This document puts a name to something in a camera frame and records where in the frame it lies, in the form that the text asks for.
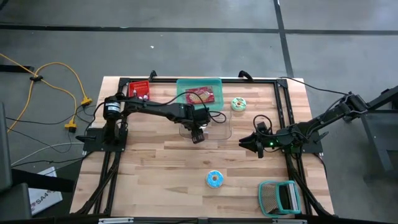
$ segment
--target gray floor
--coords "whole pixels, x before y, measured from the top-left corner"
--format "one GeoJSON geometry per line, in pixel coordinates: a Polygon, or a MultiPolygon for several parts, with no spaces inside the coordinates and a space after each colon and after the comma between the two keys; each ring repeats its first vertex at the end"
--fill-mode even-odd
{"type": "MultiPolygon", "coordinates": [[[[286,29],[396,30],[398,2],[394,0],[280,0],[286,29]]],[[[135,0],[135,1],[16,1],[0,12],[0,22],[71,26],[277,28],[271,0],[135,0]]],[[[398,84],[398,36],[287,35],[295,77],[320,88],[352,91],[365,100],[398,84]]],[[[285,75],[278,34],[217,34],[160,32],[49,32],[0,30],[0,53],[24,65],[39,67],[58,61],[81,76],[87,94],[96,100],[105,75],[236,76],[245,70],[255,77],[285,75]]],[[[9,62],[0,58],[0,63],[9,62]]],[[[42,72],[50,83],[65,87],[81,99],[77,81],[68,70],[42,72]]],[[[2,73],[0,101],[15,118],[24,106],[29,76],[2,73]]],[[[337,95],[308,89],[312,114],[320,114],[337,95]]],[[[69,96],[38,83],[23,119],[55,122],[73,113],[69,96]]],[[[78,122],[78,133],[85,124],[78,122]]],[[[62,124],[19,123],[16,130],[49,144],[68,142],[62,124]]],[[[345,218],[398,222],[398,185],[365,184],[362,176],[379,169],[360,120],[338,121],[325,128],[322,141],[335,213],[345,218]]],[[[10,133],[12,160],[43,147],[10,133]]],[[[32,157],[64,160],[81,156],[81,146],[67,154],[52,150],[32,157]]],[[[48,164],[21,167],[38,172],[48,164]]]]}

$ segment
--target metal bracket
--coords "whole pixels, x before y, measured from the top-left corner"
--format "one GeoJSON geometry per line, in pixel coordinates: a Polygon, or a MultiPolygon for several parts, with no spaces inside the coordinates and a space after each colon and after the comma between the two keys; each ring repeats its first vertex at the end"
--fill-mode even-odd
{"type": "Polygon", "coordinates": [[[120,78],[118,84],[118,91],[121,91],[125,85],[130,82],[130,78],[120,78]]]}
{"type": "Polygon", "coordinates": [[[247,72],[245,72],[244,70],[241,70],[238,74],[238,78],[247,78],[247,81],[249,82],[254,82],[254,79],[252,78],[252,76],[250,76],[247,72]]]}
{"type": "Polygon", "coordinates": [[[149,82],[152,82],[152,81],[154,80],[154,77],[156,77],[156,76],[157,76],[156,71],[155,71],[155,70],[152,70],[152,71],[150,72],[148,81],[149,81],[149,82]]]}
{"type": "Polygon", "coordinates": [[[287,88],[287,80],[284,78],[277,79],[276,82],[283,88],[287,88]]]}
{"type": "Polygon", "coordinates": [[[123,152],[127,143],[127,128],[119,129],[119,142],[117,144],[103,144],[102,128],[89,128],[87,136],[93,136],[85,140],[83,150],[86,152],[123,152]]]}
{"type": "Polygon", "coordinates": [[[300,152],[300,148],[294,147],[291,149],[283,149],[283,153],[288,153],[288,154],[295,154],[295,153],[323,153],[323,148],[322,148],[322,143],[319,141],[320,136],[318,131],[315,131],[310,138],[308,139],[309,143],[303,145],[303,149],[300,152]]]}
{"type": "Polygon", "coordinates": [[[119,223],[133,223],[134,217],[131,218],[100,218],[98,224],[119,224],[119,223]]]}

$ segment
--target red package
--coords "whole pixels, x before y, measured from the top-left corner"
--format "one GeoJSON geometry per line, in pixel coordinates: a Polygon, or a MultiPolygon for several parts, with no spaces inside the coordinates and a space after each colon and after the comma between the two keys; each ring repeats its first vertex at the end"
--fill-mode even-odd
{"type": "Polygon", "coordinates": [[[149,82],[131,82],[129,83],[129,96],[134,96],[134,90],[137,92],[137,97],[147,96],[149,99],[149,82]]]}
{"type": "MultiPolygon", "coordinates": [[[[200,98],[203,100],[204,103],[211,103],[211,102],[214,102],[214,100],[215,100],[213,89],[212,89],[211,86],[204,86],[204,87],[200,87],[200,88],[192,88],[192,89],[187,89],[185,91],[196,93],[197,95],[200,96],[200,98]]],[[[199,97],[196,96],[195,94],[188,93],[188,94],[186,94],[186,97],[187,97],[187,103],[188,104],[199,104],[199,103],[201,103],[199,97]]]]}

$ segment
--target wooden tabletop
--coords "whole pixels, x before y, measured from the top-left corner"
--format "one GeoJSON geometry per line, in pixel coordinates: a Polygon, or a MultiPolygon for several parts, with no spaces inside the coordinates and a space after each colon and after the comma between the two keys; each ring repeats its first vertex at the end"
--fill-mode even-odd
{"type": "MultiPolygon", "coordinates": [[[[104,77],[97,103],[116,93],[119,78],[104,77]]],[[[295,121],[310,120],[304,85],[292,80],[288,84],[295,121]]],[[[175,83],[150,84],[153,101],[166,102],[175,95],[175,83]]],[[[270,117],[274,132],[280,128],[274,87],[224,83],[223,95],[227,113],[233,98],[243,97],[247,102],[246,111],[231,112],[232,136],[228,140],[193,144],[181,137],[179,124],[166,118],[148,114],[128,117],[127,146],[119,166],[112,216],[264,218],[258,185],[265,180],[287,180],[286,162],[281,152],[264,153],[264,158],[258,159],[255,153],[239,147],[238,140],[253,132],[252,119],[257,114],[270,117]],[[224,175],[218,189],[209,188],[205,182],[211,170],[224,175]]],[[[98,110],[93,127],[103,125],[102,110],[98,110]]],[[[71,212],[77,211],[97,187],[103,157],[103,152],[94,152],[83,161],[71,212]]],[[[311,154],[304,154],[302,159],[308,188],[333,213],[321,162],[311,154]]]]}

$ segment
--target tape roll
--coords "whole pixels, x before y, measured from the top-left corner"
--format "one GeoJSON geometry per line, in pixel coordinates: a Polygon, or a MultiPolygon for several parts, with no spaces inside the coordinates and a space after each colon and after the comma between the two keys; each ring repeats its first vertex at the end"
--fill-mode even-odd
{"type": "Polygon", "coordinates": [[[218,188],[223,185],[224,177],[220,171],[212,170],[207,174],[206,183],[211,188],[218,188]]]}
{"type": "Polygon", "coordinates": [[[246,100],[241,97],[236,97],[231,102],[232,110],[244,111],[246,109],[246,100]]]}

